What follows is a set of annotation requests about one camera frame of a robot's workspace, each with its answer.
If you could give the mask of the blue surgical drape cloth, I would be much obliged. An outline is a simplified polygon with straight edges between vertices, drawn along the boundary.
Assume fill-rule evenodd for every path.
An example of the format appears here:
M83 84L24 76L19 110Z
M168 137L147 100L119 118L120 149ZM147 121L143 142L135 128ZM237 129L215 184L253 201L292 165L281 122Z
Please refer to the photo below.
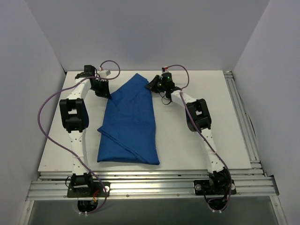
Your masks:
M107 101L97 162L159 165L156 123L148 80L135 74Z

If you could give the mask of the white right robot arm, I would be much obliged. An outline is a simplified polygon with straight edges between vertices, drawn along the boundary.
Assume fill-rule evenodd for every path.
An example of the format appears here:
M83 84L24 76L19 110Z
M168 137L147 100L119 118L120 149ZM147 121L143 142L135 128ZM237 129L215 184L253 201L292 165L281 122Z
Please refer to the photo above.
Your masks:
M171 103L181 105L185 109L187 126L191 132L197 132L204 142L204 155L208 171L208 188L217 194L224 188L231 189L232 178L223 159L218 155L211 130L211 116L206 101L196 99L183 92L173 82L172 74L168 71L156 75L145 86L146 89L164 97Z

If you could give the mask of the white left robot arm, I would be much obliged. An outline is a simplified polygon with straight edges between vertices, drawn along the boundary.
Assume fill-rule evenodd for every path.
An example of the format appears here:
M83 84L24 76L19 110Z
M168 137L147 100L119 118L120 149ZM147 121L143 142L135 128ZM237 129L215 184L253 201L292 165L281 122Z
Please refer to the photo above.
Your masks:
M59 102L62 125L67 131L71 142L73 170L70 189L90 196L94 193L95 185L91 172L88 170L86 151L86 129L89 126L89 116L84 99L92 90L97 97L110 99L111 94L107 77L110 70L100 69L97 72L92 65L85 65L84 71L75 77L75 87L66 99Z

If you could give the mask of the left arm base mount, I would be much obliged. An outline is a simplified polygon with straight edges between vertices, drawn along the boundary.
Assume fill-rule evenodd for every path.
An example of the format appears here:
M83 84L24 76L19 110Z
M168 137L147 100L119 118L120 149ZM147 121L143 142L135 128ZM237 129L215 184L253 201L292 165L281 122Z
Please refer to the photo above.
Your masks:
M109 182L71 181L67 188L67 198L77 199L77 209L85 215L96 213L104 207L109 194Z

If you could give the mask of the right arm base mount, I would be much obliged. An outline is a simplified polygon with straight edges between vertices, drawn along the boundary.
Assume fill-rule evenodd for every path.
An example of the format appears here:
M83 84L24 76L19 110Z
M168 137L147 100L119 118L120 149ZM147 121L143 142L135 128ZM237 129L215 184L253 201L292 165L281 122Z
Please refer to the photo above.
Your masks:
M222 213L227 209L232 195L237 194L234 181L225 184L211 184L209 180L194 180L194 193L203 196L213 213Z

